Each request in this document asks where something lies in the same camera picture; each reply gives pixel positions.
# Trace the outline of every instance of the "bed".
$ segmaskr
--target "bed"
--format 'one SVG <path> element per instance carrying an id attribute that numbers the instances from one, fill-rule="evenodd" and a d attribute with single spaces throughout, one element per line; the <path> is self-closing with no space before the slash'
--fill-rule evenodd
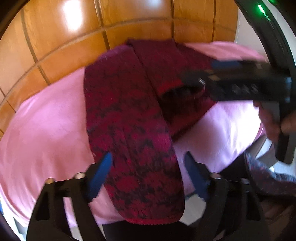
<path id="1" fill-rule="evenodd" d="M 29 1 L 0 41 L 0 196 L 14 218 L 28 225 L 46 178 L 68 179 L 94 162 L 85 127 L 84 66 L 128 38 L 174 38 L 219 60 L 264 61 L 230 42 L 236 27 L 231 0 Z M 174 143 L 185 195 L 194 191 L 182 165 L 185 151 L 220 172 L 261 131 L 250 102 L 212 107 Z M 199 142 L 201 136 L 207 141 Z M 65 206 L 74 226 L 70 200 Z M 100 224 L 122 220 L 104 187 L 91 208 Z"/>

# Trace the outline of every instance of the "metal screw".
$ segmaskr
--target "metal screw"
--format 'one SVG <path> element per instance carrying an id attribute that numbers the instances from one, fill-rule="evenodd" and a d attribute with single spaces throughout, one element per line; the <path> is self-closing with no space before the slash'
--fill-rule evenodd
<path id="1" fill-rule="evenodd" d="M 221 179 L 221 175 L 219 173 L 211 173 L 211 178 L 213 179 Z"/>
<path id="2" fill-rule="evenodd" d="M 250 184 L 250 181 L 248 179 L 246 179 L 246 178 L 242 178 L 241 181 L 242 181 L 243 184 L 247 184 L 247 185 Z"/>
<path id="3" fill-rule="evenodd" d="M 205 82 L 202 78 L 199 78 L 198 81 L 202 84 L 202 85 L 205 85 Z"/>
<path id="4" fill-rule="evenodd" d="M 46 184 L 52 184 L 54 182 L 55 182 L 55 180 L 52 177 L 45 180 Z"/>
<path id="5" fill-rule="evenodd" d="M 79 172 L 75 174 L 75 179 L 82 179 L 85 177 L 85 173 L 84 172 Z"/>

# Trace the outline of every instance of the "black and red pattern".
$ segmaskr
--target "black and red pattern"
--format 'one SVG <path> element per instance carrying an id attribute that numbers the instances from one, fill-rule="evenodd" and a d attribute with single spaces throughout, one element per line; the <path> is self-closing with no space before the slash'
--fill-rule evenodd
<path id="1" fill-rule="evenodd" d="M 182 86 L 177 75 L 190 68 L 189 57 L 184 57 L 173 41 L 129 43 L 133 48 L 119 46 L 86 67 L 84 93 L 89 144 L 95 161 L 106 152 L 113 155 L 113 167 L 105 187 L 127 221 L 172 223 L 183 214 L 184 191 L 170 126 L 158 102 L 161 98 L 158 90 L 167 86 L 163 90 L 169 91 L 174 86 L 172 82 L 178 83 L 174 87 Z M 163 58 L 159 58 L 163 44 L 168 47 Z M 187 52 L 185 55 L 194 58 Z M 213 104 L 202 97 L 198 111 L 194 110 L 198 115 L 187 121 L 180 113 L 179 119 L 183 121 L 177 129 L 188 128 Z"/>

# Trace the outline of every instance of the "black handle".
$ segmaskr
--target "black handle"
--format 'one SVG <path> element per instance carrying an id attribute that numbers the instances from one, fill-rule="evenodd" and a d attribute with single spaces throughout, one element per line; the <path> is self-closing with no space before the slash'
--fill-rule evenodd
<path id="1" fill-rule="evenodd" d="M 271 240 L 260 201 L 249 180 L 229 181 L 229 187 L 220 227 L 225 233 L 220 241 Z"/>
<path id="2" fill-rule="evenodd" d="M 274 121 L 281 123 L 283 119 L 295 109 L 295 104 L 286 102 L 262 102 L 262 107 L 272 113 Z M 291 164 L 294 159 L 296 138 L 293 134 L 280 133 L 278 143 L 274 144 L 276 159 Z"/>
<path id="3" fill-rule="evenodd" d="M 217 233 L 223 215 L 228 192 L 228 182 L 219 174 L 211 178 L 209 186 L 210 198 L 207 207 L 200 218 L 198 227 L 194 230 L 193 241 L 212 241 Z"/>

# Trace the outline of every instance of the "black device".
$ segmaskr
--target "black device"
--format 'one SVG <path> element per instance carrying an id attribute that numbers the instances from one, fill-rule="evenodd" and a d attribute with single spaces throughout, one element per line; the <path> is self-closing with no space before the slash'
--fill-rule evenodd
<path id="1" fill-rule="evenodd" d="M 241 93 L 244 94 L 244 98 L 242 99 L 253 100 L 259 98 L 258 100 L 260 101 L 263 101 L 263 99 L 276 101 L 279 106 L 279 120 L 282 120 L 287 114 L 296 109 L 296 67 L 289 45 L 275 18 L 261 0 L 234 1 L 260 38 L 268 55 L 270 68 L 269 70 L 264 68 L 263 70 L 266 72 L 261 71 L 261 74 L 259 73 L 260 71 L 254 70 L 253 76 L 250 79 L 256 82 L 256 87 L 252 85 L 251 82 L 247 81 L 246 78 L 246 87 L 240 85 L 238 79 L 235 80 L 235 78 L 242 78 L 239 76 L 235 77 L 235 73 L 232 75 L 232 83 L 229 82 L 222 85 L 223 82 L 221 82 L 221 84 L 217 84 L 218 82 L 213 82 L 214 80 L 210 78 L 210 75 L 216 75 L 220 80 L 223 80 L 226 76 L 226 73 L 219 72 L 218 70 L 210 75 L 208 75 L 209 73 L 206 74 L 206 76 L 204 76 L 205 80 L 195 77 L 195 83 L 200 82 L 200 79 L 202 79 L 201 82 L 211 83 L 213 98 L 216 96 L 217 98 L 235 99 L 238 94 L 233 92 L 233 90 L 238 93 L 241 90 Z M 10 21 L 26 2 L 28 2 L 28 0 L 1 1 L 0 37 Z M 291 0 L 270 0 L 270 2 L 280 11 L 294 34 L 296 34 L 296 3 Z M 268 83 L 268 80 L 274 80 L 274 84 L 271 85 Z M 248 90 L 253 90 L 253 92 L 250 93 L 251 95 L 248 95 Z M 285 161 L 285 159 L 287 159 L 287 153 L 291 153 L 290 150 L 295 148 L 293 144 L 289 144 L 290 141 L 291 139 L 289 137 L 281 134 L 277 149 L 278 159 Z M 194 169 L 192 165 L 194 166 L 195 164 L 193 164 L 191 156 L 187 155 L 186 158 L 187 164 L 190 166 L 191 163 L 190 168 Z M 70 235 L 63 203 L 61 201 L 65 196 L 72 198 L 77 223 L 83 238 L 85 238 L 86 241 L 88 238 L 89 240 L 104 240 L 88 207 L 88 203 L 95 197 L 98 188 L 100 188 L 99 185 L 93 185 L 94 180 L 97 184 L 101 182 L 99 178 L 100 175 L 96 175 L 97 171 L 100 169 L 100 165 L 101 164 L 95 164 L 91 166 L 86 171 L 85 176 L 80 173 L 71 180 L 55 182 L 54 180 L 48 179 L 46 181 L 33 211 L 28 230 L 28 241 L 46 240 L 45 238 L 48 239 L 48 237 L 52 237 L 50 240 L 73 240 Z M 238 225 L 232 227 L 221 227 L 222 229 L 226 229 L 229 233 L 227 239 L 223 240 L 268 240 L 267 226 L 263 218 L 262 210 L 258 206 L 258 199 L 247 180 L 242 180 L 239 183 L 228 182 L 219 176 L 207 173 L 203 166 L 199 164 L 196 165 L 200 170 L 198 179 L 204 179 L 204 187 L 207 189 L 208 194 L 205 195 L 205 198 L 207 198 L 207 208 L 202 217 L 203 225 L 200 225 L 196 230 L 195 240 L 197 240 L 197 238 L 199 238 L 199 240 L 210 240 L 210 238 L 216 234 L 220 228 L 218 220 L 224 220 L 223 218 L 226 216 L 227 211 L 229 211 L 226 208 L 226 200 L 228 197 L 233 197 L 235 195 L 238 195 L 237 200 L 240 200 L 238 205 L 236 205 L 241 207 L 239 211 L 240 221 L 237 222 Z M 0 237 L 1 240 L 5 241 L 19 240 L 1 215 Z"/>
<path id="2" fill-rule="evenodd" d="M 259 199 L 247 179 L 225 180 L 197 163 L 189 152 L 184 159 L 194 186 L 200 186 L 196 193 L 207 203 L 194 230 L 193 241 L 212 241 L 223 230 L 223 241 L 270 240 Z M 107 154 L 100 163 L 90 165 L 85 173 L 77 173 L 70 180 L 47 179 L 30 219 L 27 241 L 76 240 L 67 222 L 63 197 L 72 200 L 83 240 L 105 241 L 88 203 L 98 195 L 111 163 L 111 155 Z"/>
<path id="3" fill-rule="evenodd" d="M 269 64 L 242 61 L 233 67 L 209 71 L 190 71 L 181 76 L 187 86 L 206 85 L 216 101 L 256 100 L 281 122 L 296 110 L 296 67 L 288 42 L 276 19 L 263 1 L 234 0 L 249 24 L 257 33 L 267 53 Z M 280 1 L 270 1 L 276 7 Z M 295 22 L 283 14 L 296 33 Z M 286 164 L 294 159 L 296 134 L 280 133 L 276 146 L 276 158 Z"/>

